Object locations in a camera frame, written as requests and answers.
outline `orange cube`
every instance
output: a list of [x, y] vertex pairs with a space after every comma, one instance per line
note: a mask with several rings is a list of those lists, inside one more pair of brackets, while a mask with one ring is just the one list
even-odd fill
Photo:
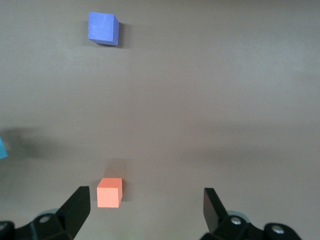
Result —
[[98, 208], [118, 208], [122, 199], [122, 178], [102, 178], [96, 194]]

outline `gray surface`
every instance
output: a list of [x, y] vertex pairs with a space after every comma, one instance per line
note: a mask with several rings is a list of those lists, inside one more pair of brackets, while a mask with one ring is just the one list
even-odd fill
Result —
[[[87, 39], [113, 13], [120, 46]], [[320, 2], [2, 0], [0, 217], [17, 227], [78, 186], [77, 240], [199, 239], [203, 188], [262, 228], [320, 236]], [[123, 177], [119, 209], [97, 208]]]

